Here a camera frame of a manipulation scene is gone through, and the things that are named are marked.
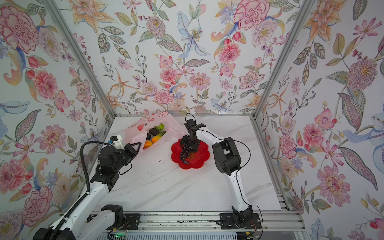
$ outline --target marble surface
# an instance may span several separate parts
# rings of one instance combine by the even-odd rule
[[[141,117],[116,117],[107,139],[116,132],[129,127]],[[175,117],[183,126],[184,117]],[[248,201],[261,210],[281,210],[272,180],[268,174],[259,144],[248,116],[196,117],[213,133],[232,137],[244,142],[252,157],[241,170],[242,181]],[[106,204],[123,206],[124,211],[227,211],[232,210],[232,200],[225,177],[211,157],[200,169],[183,170],[174,163],[170,139],[159,146],[150,147],[144,155],[132,161],[132,169],[120,176],[113,190],[97,205],[95,211]],[[242,165],[249,158],[246,147],[236,143]]]

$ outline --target floral wallpaper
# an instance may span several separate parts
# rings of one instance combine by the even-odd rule
[[[258,125],[313,240],[384,239],[381,0],[317,0]]]
[[[56,3],[118,115],[250,114],[300,8],[300,0]]]
[[[68,210],[81,144],[112,123],[72,56],[40,1],[0,1],[0,239],[32,239]]]

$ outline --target plastic bag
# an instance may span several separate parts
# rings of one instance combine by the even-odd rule
[[[149,114],[116,135],[121,135],[123,145],[127,143],[141,142],[140,152],[145,152],[150,149],[150,147],[143,149],[148,131],[160,124],[164,125],[162,131],[166,131],[166,133],[153,145],[162,144],[172,137],[181,139],[187,134],[187,129],[184,126],[181,126],[170,113],[164,111],[161,113]]]

